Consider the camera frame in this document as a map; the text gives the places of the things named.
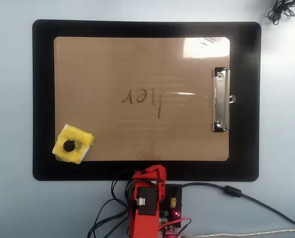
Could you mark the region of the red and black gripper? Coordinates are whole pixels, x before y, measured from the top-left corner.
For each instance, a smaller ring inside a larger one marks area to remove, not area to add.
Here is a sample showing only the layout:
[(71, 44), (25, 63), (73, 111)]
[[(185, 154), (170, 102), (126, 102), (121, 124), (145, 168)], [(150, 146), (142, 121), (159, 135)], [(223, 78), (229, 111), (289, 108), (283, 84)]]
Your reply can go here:
[(166, 183), (166, 168), (154, 165), (145, 170), (135, 170), (133, 179), (136, 185), (160, 188)]

